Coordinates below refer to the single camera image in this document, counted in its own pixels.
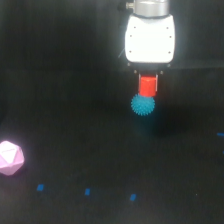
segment teal spiky ball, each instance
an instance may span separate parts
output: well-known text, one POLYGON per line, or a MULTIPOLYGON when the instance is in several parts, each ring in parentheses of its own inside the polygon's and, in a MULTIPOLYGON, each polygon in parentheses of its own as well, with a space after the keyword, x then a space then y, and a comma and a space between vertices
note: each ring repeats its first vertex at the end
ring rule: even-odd
POLYGON ((131 101, 133 111, 140 116, 151 114, 155 108, 155 100, 152 97, 135 95, 131 101))

